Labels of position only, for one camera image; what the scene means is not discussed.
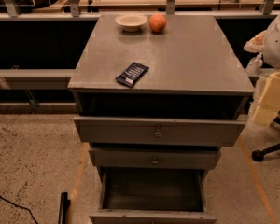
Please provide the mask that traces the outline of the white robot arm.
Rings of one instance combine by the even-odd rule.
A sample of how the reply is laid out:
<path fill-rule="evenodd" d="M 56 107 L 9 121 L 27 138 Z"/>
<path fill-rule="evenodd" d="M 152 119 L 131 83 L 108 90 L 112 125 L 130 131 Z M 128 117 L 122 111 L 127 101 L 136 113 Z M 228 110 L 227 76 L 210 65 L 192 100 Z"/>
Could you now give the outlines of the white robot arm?
<path fill-rule="evenodd" d="M 280 112 L 280 13 L 266 30 L 245 43 L 244 50 L 261 52 L 264 62 L 276 69 L 276 72 L 266 78 L 255 111 L 251 115 L 254 123 L 270 125 Z"/>

